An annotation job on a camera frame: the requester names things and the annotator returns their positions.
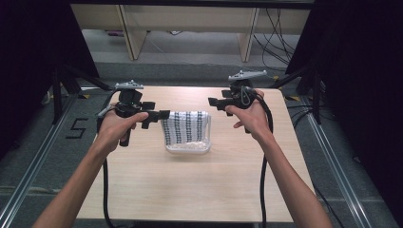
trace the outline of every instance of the person's right arm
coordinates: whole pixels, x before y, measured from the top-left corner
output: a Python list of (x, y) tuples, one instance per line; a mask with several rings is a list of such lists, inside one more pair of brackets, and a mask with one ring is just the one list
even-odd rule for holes
[(236, 115), (240, 121), (234, 127), (244, 126), (258, 141), (267, 159), (279, 190), (297, 227), (332, 227), (328, 215), (316, 195), (300, 178), (270, 131), (266, 114), (258, 101), (248, 109), (229, 105), (225, 111)]

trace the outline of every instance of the wooden table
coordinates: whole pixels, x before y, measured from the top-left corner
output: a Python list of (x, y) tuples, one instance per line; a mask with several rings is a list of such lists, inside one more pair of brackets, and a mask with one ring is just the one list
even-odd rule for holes
[[(221, 99), (218, 87), (146, 86), (142, 102), (156, 110), (208, 111), (212, 147), (204, 155), (166, 151), (160, 123), (131, 134), (128, 147), (108, 157), (109, 215), (112, 219), (260, 222), (259, 179), (263, 153), (244, 129), (233, 129), (236, 117), (210, 106)], [(313, 189), (281, 92), (263, 89), (274, 118), (275, 137), (299, 175)], [(265, 180), (268, 221), (292, 221), (270, 168)], [(102, 170), (93, 183), (79, 219), (102, 219)]]

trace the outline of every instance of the desk leg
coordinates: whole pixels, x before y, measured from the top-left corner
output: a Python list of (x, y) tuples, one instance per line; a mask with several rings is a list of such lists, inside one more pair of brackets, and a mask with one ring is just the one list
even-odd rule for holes
[(240, 58), (244, 63), (249, 61), (249, 56), (252, 47), (253, 35), (255, 27), (258, 23), (259, 9), (254, 8), (251, 12), (250, 27), (247, 33), (238, 34), (238, 43), (240, 45)]
[(128, 49), (130, 60), (137, 60), (142, 50), (142, 46), (147, 35), (145, 30), (136, 30), (134, 19), (131, 18), (130, 13), (125, 13), (125, 6), (116, 6), (119, 19), (123, 25), (123, 33), (125, 35), (125, 42)]

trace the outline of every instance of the floor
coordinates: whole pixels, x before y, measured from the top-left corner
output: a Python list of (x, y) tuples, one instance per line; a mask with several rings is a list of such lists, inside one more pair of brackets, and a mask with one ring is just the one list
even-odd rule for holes
[[(235, 66), (241, 70), (248, 70), (248, 67), (270, 67), (272, 68), (271, 75), (268, 75), (273, 82), (277, 77), (284, 77), (284, 69), (287, 67), (289, 60), (287, 54), (283, 50), (283, 42), (280, 42), (277, 36), (273, 36), (272, 45), (268, 45), (276, 55), (263, 53), (260, 41), (263, 46), (266, 46), (267, 38), (270, 34), (257, 34), (257, 39), (254, 40), (250, 59), (244, 63), (240, 58), (238, 40), (236, 34), (232, 33), (210, 33), (210, 32), (179, 32), (174, 35), (169, 31), (150, 31), (142, 48), (139, 59), (132, 61), (129, 59), (125, 39), (120, 36), (110, 36), (104, 30), (83, 30), (87, 45), (91, 51), (93, 60), (97, 64), (103, 63), (119, 63), (128, 65), (183, 65), (183, 66)], [(292, 52), (292, 48), (297, 45), (299, 36), (284, 35), (283, 39), (287, 43), (284, 45)], [(288, 106), (306, 105), (310, 102), (308, 97), (300, 97), (295, 92), (297, 80), (285, 85), (282, 89), (285, 100)], [(365, 170), (360, 167), (359, 162), (352, 159), (354, 151), (350, 148), (348, 141), (339, 128), (335, 117), (331, 110), (327, 108), (321, 109), (323, 124), (317, 126), (315, 120), (308, 116), (301, 116), (306, 109), (303, 107), (290, 107), (290, 116), (293, 121), (297, 122), (297, 117), (301, 117), (301, 121), (296, 126), (298, 140), (307, 162), (311, 178), (317, 186), (317, 195), (324, 195), (324, 198), (319, 197), (319, 200), (325, 206), (328, 202), (331, 206), (326, 206), (329, 215), (335, 227), (397, 227), (393, 221), (388, 208), (384, 204), (382, 198), (377, 194), (376, 189), (371, 183), (371, 180), (366, 176)], [(44, 126), (41, 122), (33, 123), (34, 127), (42, 128), (41, 134), (45, 138), (45, 133), (49, 131), (48, 126)], [(325, 138), (329, 144), (320, 143), (317, 132), (325, 132)], [(39, 147), (38, 142), (31, 142), (28, 147)], [(20, 167), (28, 167), (33, 159), (32, 151), (21, 149), (23, 152), (18, 155), (12, 155), (7, 158), (8, 162), (19, 161)], [(336, 160), (340, 162), (339, 166), (332, 165), (332, 156), (335, 155)], [(19, 180), (24, 176), (25, 168), (12, 169), (14, 170), (13, 177), (6, 174), (10, 172), (12, 165), (0, 165), (0, 202), (7, 202), (13, 188), (18, 184)], [(335, 177), (335, 172), (341, 172), (342, 175), (348, 177), (347, 183), (353, 190), (352, 195), (356, 201), (346, 199), (346, 191), (344, 190), (346, 182)], [(52, 175), (47, 174), (46, 177), (52, 179)], [(43, 191), (39, 191), (40, 196), (43, 196)], [(38, 203), (38, 198), (26, 200), (22, 205), (22, 211), (27, 212), (28, 209), (35, 203)], [(354, 212), (354, 209), (360, 206), (363, 215)], [(335, 214), (340, 218), (337, 221), (335, 214), (331, 211), (335, 210)], [(11, 226), (22, 227), (21, 224), (29, 223), (25, 216), (19, 213), (16, 220)], [(77, 223), (77, 227), (90, 227), (88, 223)], [(293, 224), (273, 224), (272, 227), (294, 227)]]

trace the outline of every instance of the striped cloth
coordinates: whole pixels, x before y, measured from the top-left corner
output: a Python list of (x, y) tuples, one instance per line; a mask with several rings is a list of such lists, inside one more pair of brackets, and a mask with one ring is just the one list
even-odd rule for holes
[(200, 142), (205, 138), (208, 113), (206, 111), (170, 112), (161, 120), (165, 144)]

